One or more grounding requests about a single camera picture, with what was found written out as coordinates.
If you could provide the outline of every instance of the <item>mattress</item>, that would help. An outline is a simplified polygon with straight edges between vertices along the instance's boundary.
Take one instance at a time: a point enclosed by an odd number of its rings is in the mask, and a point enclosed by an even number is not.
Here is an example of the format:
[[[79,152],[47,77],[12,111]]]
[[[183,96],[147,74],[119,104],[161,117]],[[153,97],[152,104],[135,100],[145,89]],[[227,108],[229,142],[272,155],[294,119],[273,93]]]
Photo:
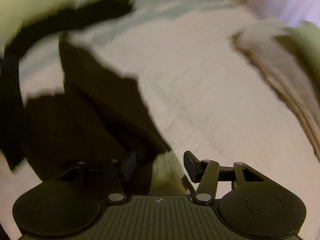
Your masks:
[[[135,4],[132,15],[71,32],[71,42],[90,47],[119,75],[138,77],[150,115],[181,163],[186,150],[223,166],[247,163],[303,200],[300,237],[317,239],[320,164],[296,117],[231,45],[256,17],[232,0]],[[58,35],[20,61],[24,102],[63,91]],[[26,161],[12,174],[0,157],[0,223],[17,239],[12,205],[40,181]],[[228,190],[230,184],[219,184],[217,197]]]

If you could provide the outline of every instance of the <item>beige cloth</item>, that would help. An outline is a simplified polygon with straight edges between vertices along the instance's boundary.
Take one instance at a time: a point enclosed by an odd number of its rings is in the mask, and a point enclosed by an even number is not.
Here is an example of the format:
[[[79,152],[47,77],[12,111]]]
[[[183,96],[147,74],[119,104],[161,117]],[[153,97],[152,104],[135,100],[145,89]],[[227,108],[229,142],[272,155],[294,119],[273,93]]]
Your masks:
[[[259,68],[300,124],[320,160],[320,108],[318,91],[306,74],[298,48],[285,26],[264,18],[234,36],[236,49]]]

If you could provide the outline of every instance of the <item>dark brown cloth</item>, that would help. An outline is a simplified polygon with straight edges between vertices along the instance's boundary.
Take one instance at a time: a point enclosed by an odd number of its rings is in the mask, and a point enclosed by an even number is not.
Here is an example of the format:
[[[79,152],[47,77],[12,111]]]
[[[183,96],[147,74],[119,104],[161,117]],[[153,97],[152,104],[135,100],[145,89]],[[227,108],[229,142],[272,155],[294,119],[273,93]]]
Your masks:
[[[91,54],[60,41],[65,94],[29,99],[27,160],[44,181],[78,161],[96,166],[137,154],[126,194],[148,194],[152,163],[170,151],[141,100],[137,81],[102,67]]]

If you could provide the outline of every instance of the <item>white bed sheet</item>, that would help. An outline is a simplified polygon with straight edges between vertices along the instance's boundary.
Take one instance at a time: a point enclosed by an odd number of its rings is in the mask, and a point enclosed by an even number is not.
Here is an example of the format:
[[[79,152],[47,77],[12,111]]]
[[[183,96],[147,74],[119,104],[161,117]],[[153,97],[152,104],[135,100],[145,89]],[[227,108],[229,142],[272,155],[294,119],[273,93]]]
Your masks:
[[[96,25],[74,33],[72,40],[89,45],[101,63],[111,63],[120,75],[139,77],[150,114],[181,163],[186,150],[224,166],[247,163],[303,200],[307,218],[300,236],[317,239],[320,164],[296,117],[231,47],[231,36],[255,17],[243,7],[229,6],[185,10],[130,28],[124,28],[125,21]],[[21,61],[24,100],[63,91],[57,45],[58,37],[52,35]],[[3,158],[0,164],[0,222],[16,239],[20,233],[12,205],[39,179],[26,162],[13,175]]]

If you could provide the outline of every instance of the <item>green fabric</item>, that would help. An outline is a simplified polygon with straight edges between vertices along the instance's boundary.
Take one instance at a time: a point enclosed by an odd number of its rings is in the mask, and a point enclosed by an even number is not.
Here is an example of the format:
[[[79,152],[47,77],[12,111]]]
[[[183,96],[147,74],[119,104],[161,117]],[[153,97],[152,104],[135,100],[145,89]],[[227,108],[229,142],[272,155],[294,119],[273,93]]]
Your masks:
[[[311,22],[304,21],[301,27],[287,28],[297,44],[306,67],[317,84],[320,84],[320,29]]]

